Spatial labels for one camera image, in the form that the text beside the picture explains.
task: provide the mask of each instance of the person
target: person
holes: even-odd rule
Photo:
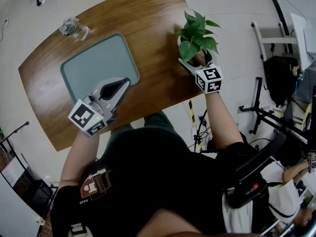
[[[190,152],[163,112],[145,117],[142,128],[112,131],[98,160],[99,135],[79,132],[54,200],[53,236],[216,235],[236,232],[229,224],[238,213],[243,214],[237,232],[250,233],[254,221],[260,222],[255,215],[262,203],[229,208],[219,177],[229,162],[223,158],[251,147],[243,143],[220,94],[205,98],[214,143],[222,149],[216,159]]]

